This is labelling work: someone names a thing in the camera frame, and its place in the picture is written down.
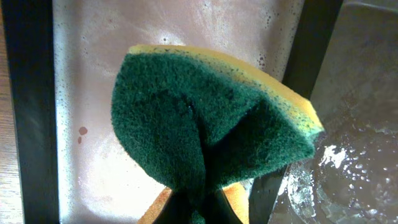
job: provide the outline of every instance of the wood grain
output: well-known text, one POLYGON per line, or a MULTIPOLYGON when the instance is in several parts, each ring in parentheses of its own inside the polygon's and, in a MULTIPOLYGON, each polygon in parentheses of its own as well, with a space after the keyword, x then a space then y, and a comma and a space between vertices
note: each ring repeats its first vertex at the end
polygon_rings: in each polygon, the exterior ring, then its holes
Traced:
POLYGON ((0 223, 23 223, 18 158, 0 9, 0 223))

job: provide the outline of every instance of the black border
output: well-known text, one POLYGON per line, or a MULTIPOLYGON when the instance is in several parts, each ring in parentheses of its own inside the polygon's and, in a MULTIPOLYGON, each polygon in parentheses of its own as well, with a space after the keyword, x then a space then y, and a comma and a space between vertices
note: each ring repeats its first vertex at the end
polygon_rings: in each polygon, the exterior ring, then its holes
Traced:
MULTIPOLYGON (((309 98, 343 0, 306 0, 283 84, 309 98)), ((59 223, 51 0, 3 0, 25 223, 59 223)), ((272 212, 285 168, 256 179, 272 212)))
POLYGON ((2 0, 24 221, 59 223, 51 0, 2 0))
MULTIPOLYGON (((343 0, 305 0, 282 83, 310 99, 343 0)), ((249 203, 251 223, 271 217, 287 166, 257 178, 249 203)))

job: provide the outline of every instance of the sponge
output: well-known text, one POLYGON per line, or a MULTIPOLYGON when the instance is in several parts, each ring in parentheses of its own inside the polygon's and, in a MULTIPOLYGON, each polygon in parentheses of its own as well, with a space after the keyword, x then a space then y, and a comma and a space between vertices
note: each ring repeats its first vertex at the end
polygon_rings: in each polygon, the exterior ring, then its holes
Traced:
POLYGON ((208 49, 129 49, 112 98, 114 132, 156 181, 194 207, 207 192, 312 157, 311 103, 268 74, 208 49))

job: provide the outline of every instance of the wet surface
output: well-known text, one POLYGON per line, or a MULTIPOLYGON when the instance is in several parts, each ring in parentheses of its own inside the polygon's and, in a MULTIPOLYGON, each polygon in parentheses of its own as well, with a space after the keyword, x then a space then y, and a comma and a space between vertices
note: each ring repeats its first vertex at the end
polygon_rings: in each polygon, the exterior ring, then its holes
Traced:
POLYGON ((343 6, 311 101, 326 129, 270 223, 398 223, 398 13, 343 6))
POLYGON ((54 0, 61 222, 134 223, 164 188, 124 152, 111 125, 114 78, 130 46, 207 47, 281 80, 302 3, 54 0))

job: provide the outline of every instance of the stain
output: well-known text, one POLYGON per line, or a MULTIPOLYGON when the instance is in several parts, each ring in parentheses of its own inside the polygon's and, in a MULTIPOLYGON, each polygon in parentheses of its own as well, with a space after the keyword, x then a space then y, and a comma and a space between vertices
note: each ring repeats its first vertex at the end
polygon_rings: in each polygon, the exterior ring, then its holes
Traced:
POLYGON ((87 132, 88 132, 88 130, 86 127, 81 127, 79 129, 79 134, 81 134, 81 135, 85 135, 85 134, 87 134, 87 132))

